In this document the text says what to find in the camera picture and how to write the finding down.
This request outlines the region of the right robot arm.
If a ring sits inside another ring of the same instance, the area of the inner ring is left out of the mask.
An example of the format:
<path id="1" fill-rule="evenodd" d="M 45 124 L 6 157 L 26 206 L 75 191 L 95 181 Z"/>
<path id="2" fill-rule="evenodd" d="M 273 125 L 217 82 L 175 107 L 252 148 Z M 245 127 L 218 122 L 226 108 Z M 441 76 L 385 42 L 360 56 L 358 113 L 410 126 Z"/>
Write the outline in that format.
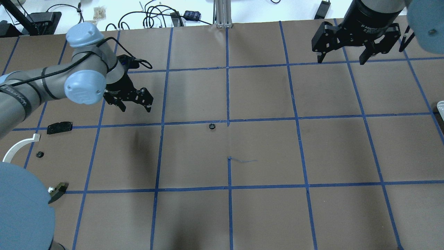
<path id="1" fill-rule="evenodd" d="M 335 26 L 324 21 L 312 38 L 317 62 L 343 47 L 364 47 L 359 63 L 377 54 L 387 54 L 401 39 L 400 52 L 412 39 L 433 54 L 443 54 L 442 0 L 353 0 Z"/>

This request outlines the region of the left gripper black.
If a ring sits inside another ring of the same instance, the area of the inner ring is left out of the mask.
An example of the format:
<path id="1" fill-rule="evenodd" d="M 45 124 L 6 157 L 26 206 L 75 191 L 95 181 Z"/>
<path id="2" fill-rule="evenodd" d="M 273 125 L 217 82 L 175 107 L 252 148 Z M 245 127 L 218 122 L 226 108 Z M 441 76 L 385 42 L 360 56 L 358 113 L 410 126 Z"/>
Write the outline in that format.
<path id="1" fill-rule="evenodd" d="M 133 101 L 143 106 L 146 112 L 151 112 L 151 106 L 154 101 L 153 96 L 145 87 L 136 90 L 127 73 L 124 73 L 116 82 L 107 84 L 105 90 L 106 92 L 103 95 L 105 101 L 112 103 L 122 112 L 126 111 L 126 106 L 123 101 Z"/>

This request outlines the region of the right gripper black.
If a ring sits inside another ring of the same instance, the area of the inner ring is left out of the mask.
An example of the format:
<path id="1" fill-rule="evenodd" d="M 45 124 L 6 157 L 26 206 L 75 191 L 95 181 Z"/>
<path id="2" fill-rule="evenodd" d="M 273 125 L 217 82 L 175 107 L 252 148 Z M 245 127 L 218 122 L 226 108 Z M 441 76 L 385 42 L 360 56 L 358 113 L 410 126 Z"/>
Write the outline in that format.
<path id="1" fill-rule="evenodd" d="M 329 52 L 340 49 L 340 44 L 365 46 L 359 57 L 360 65 L 379 53 L 387 54 L 401 36 L 399 24 L 394 20 L 402 10 L 401 0 L 353 0 L 341 24 L 321 22 L 311 41 L 317 63 L 322 63 Z"/>

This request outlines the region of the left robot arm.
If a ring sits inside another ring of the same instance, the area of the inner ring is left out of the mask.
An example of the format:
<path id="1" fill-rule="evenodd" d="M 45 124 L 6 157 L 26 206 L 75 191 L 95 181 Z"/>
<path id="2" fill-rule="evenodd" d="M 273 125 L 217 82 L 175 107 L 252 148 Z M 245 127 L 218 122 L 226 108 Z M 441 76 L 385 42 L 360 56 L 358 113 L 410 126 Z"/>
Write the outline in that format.
<path id="1" fill-rule="evenodd" d="M 153 97 L 137 90 L 128 76 L 140 65 L 152 69 L 131 53 L 115 55 L 103 33 L 88 22 L 76 24 L 66 34 L 73 48 L 71 62 L 1 76 L 1 137 L 28 119 L 41 105 L 68 98 L 93 105 L 102 100 L 125 111 L 125 101 L 151 110 Z M 63 250 L 54 241 L 55 213 L 50 194 L 35 174 L 10 160 L 1 161 L 1 249 Z"/>

